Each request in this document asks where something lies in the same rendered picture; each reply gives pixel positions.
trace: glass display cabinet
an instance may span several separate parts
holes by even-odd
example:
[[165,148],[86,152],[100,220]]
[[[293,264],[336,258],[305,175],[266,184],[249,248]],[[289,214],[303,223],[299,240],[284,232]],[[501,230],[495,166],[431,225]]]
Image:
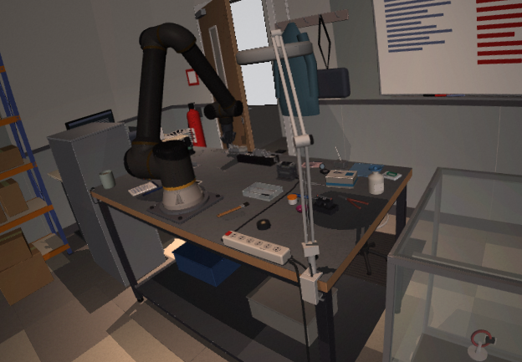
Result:
[[522,176],[438,168],[387,265],[383,361],[522,361]]

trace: fire extinguisher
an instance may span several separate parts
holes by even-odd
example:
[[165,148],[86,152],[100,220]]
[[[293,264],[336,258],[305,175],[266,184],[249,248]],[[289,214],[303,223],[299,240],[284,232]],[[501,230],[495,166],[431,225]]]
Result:
[[192,129],[192,133],[194,134],[192,144],[194,146],[207,147],[207,143],[205,143],[205,135],[203,134],[201,118],[199,117],[199,112],[194,109],[194,103],[188,105],[187,121],[188,128]]

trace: monitor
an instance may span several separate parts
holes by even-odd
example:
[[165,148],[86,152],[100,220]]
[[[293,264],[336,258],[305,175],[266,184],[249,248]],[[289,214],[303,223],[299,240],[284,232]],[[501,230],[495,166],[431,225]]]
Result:
[[87,125],[88,123],[114,123],[114,116],[112,115],[112,110],[104,110],[103,112],[98,112],[97,114],[92,114],[89,116],[85,116],[83,118],[79,118],[76,120],[71,120],[65,123],[65,128],[67,130],[80,127],[81,125]]

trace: storage rack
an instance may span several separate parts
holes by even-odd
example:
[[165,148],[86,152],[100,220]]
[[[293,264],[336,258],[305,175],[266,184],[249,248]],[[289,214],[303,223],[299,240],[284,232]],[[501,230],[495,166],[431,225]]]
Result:
[[16,146],[20,151],[23,159],[22,165],[0,173],[0,181],[8,179],[11,176],[16,176],[22,172],[27,172],[29,180],[31,181],[31,185],[33,186],[34,193],[36,194],[35,198],[26,202],[28,205],[28,210],[21,212],[14,217],[9,217],[6,214],[8,220],[4,223],[0,223],[0,234],[13,229],[14,227],[22,225],[31,219],[44,215],[51,232],[61,238],[63,245],[56,247],[50,252],[46,252],[43,254],[43,258],[45,260],[49,260],[53,256],[56,256],[64,251],[70,255],[73,251],[70,248],[64,230],[59,223],[53,204],[49,198],[49,194],[45,189],[44,181],[42,180],[42,176],[40,175],[40,171],[36,165],[33,151],[29,145],[25,129],[23,128],[23,124],[18,113],[16,102],[14,101],[13,92],[11,90],[11,85],[9,84],[8,74],[3,65],[1,54],[0,74],[2,75],[3,82],[3,84],[0,82],[0,98],[2,99],[3,109],[6,113],[6,117],[0,119],[0,126],[9,125],[11,127],[13,137],[16,141]]

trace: red pliers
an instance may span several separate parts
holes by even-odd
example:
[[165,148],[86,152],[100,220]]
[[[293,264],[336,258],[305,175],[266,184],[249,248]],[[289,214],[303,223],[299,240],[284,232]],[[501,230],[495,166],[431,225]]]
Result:
[[361,206],[357,206],[357,205],[354,203],[354,201],[356,201],[357,203],[362,203],[362,204],[366,204],[366,205],[368,205],[368,203],[366,203],[365,201],[358,201],[358,200],[356,200],[356,199],[351,199],[351,198],[349,198],[349,197],[347,197],[346,200],[349,201],[350,204],[352,204],[353,206],[357,207],[359,210],[361,209]]

